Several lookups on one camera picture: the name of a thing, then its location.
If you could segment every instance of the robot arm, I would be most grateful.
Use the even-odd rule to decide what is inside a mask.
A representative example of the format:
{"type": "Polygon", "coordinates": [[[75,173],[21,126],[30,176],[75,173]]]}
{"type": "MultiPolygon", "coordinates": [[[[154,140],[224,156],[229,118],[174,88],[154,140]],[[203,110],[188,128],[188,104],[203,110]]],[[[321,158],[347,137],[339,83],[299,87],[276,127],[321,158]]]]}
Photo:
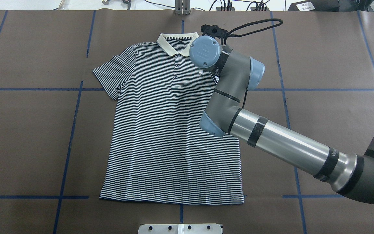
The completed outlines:
{"type": "Polygon", "coordinates": [[[345,154],[240,108],[239,98],[257,87],[265,67],[210,36],[192,43],[190,59],[220,77],[200,121],[203,130],[217,137],[231,134],[328,182],[345,197],[374,204],[374,138],[364,156],[345,154]]]}

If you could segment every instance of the white label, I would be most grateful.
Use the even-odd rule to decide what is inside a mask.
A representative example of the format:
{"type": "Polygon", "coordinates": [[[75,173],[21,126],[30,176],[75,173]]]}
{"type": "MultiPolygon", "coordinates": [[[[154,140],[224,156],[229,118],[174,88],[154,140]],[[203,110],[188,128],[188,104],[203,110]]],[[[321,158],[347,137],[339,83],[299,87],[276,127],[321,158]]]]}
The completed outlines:
{"type": "Polygon", "coordinates": [[[298,10],[300,11],[309,11],[316,9],[311,2],[297,4],[298,10]]]}

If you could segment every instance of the polo shirt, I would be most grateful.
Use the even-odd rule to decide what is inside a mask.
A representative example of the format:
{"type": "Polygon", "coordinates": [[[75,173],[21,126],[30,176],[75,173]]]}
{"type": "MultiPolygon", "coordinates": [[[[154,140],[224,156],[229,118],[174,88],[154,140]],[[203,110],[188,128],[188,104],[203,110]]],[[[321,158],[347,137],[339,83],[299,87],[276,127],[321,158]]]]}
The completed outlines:
{"type": "Polygon", "coordinates": [[[197,33],[129,46],[93,73],[117,100],[100,198],[180,204],[243,203],[239,141],[200,126],[214,77],[190,61],[197,33]]]}

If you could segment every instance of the white collar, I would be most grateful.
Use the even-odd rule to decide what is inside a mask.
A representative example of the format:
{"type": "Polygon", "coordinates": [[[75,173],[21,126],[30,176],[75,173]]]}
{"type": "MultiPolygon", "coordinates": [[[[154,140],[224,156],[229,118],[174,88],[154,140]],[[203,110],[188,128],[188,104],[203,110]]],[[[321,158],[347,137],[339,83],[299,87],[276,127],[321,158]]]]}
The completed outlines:
{"type": "Polygon", "coordinates": [[[175,54],[181,54],[182,56],[188,57],[190,56],[190,45],[191,43],[198,38],[199,35],[197,32],[194,33],[183,33],[183,34],[164,34],[161,33],[160,37],[158,37],[157,43],[158,45],[166,52],[169,56],[173,56],[175,54]],[[183,38],[183,37],[193,37],[190,40],[190,43],[180,52],[178,53],[165,39],[166,37],[175,37],[175,38],[183,38]]]}

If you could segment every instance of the shirt sleeve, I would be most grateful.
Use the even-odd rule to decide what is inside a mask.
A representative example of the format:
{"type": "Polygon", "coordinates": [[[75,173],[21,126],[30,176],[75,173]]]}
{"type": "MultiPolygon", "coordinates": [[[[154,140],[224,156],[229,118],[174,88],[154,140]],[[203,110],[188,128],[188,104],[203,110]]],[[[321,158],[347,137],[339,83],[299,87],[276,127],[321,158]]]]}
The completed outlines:
{"type": "Polygon", "coordinates": [[[132,77],[135,61],[136,54],[133,46],[130,46],[120,55],[113,56],[109,62],[93,70],[110,98],[118,99],[122,85],[132,77]]]}

